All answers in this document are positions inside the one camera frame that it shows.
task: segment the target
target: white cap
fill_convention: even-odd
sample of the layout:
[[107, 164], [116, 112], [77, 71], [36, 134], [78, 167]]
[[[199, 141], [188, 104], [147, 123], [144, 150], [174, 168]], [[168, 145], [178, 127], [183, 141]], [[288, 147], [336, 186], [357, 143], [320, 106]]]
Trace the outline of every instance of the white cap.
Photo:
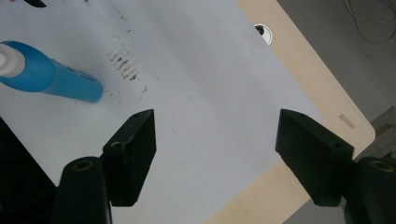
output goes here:
[[16, 49], [0, 44], [0, 77], [15, 77], [25, 67], [23, 55]]

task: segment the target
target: white sheet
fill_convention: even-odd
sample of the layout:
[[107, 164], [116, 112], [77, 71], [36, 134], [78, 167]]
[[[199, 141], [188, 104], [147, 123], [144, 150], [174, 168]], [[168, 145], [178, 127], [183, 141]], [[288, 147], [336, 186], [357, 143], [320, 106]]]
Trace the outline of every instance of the white sheet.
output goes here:
[[279, 159], [281, 107], [320, 119], [234, 1], [45, 3], [0, 1], [0, 41], [92, 74], [104, 96], [0, 85], [0, 116], [58, 184], [67, 163], [99, 156], [129, 116], [154, 108], [157, 154], [138, 203], [113, 208], [114, 223], [204, 222]]

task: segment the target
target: gray floor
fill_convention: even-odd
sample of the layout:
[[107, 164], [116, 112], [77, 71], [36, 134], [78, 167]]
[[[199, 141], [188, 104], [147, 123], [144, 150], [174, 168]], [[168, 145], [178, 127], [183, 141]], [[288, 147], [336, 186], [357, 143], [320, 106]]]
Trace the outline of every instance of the gray floor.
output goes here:
[[[344, 0], [278, 2], [369, 121], [396, 105], [396, 37], [380, 45], [364, 40]], [[356, 13], [373, 19], [392, 19], [394, 15], [377, 2], [360, 0]], [[364, 35], [373, 41], [386, 39], [396, 29], [395, 23], [361, 22], [360, 25]], [[320, 208], [308, 202], [285, 223], [343, 224], [345, 221], [341, 208]]]

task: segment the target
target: light wood surface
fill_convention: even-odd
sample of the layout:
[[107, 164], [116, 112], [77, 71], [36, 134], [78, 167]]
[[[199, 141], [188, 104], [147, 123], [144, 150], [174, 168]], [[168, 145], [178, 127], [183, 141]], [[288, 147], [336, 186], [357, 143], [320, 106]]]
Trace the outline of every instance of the light wood surface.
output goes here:
[[[323, 125], [354, 146], [354, 156], [368, 147], [375, 139], [373, 127], [279, 3], [236, 2], [253, 24], [263, 23], [272, 30], [272, 50], [317, 107], [324, 118]], [[290, 169], [279, 161], [206, 223], [283, 223], [308, 199]]]

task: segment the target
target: black mechanical part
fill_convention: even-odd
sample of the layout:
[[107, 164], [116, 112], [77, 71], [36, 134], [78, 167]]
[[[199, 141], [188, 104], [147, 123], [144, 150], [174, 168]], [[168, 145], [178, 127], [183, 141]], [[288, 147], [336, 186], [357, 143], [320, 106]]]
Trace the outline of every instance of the black mechanical part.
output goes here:
[[50, 223], [111, 223], [102, 161], [85, 157], [64, 167]]
[[101, 159], [67, 164], [56, 189], [0, 119], [0, 223], [111, 223], [109, 201], [132, 206], [149, 172], [156, 152], [154, 111], [132, 115], [103, 151]]
[[396, 223], [396, 160], [352, 160], [353, 147], [308, 116], [280, 111], [276, 151], [316, 205], [346, 199], [348, 224]]
[[281, 109], [276, 152], [316, 205], [339, 205], [353, 146], [308, 116]]
[[154, 110], [131, 116], [103, 148], [109, 200], [113, 206], [137, 201], [156, 152]]
[[32, 7], [46, 7], [46, 5], [40, 0], [24, 0], [24, 1]]
[[56, 187], [0, 119], [0, 223], [49, 223]]

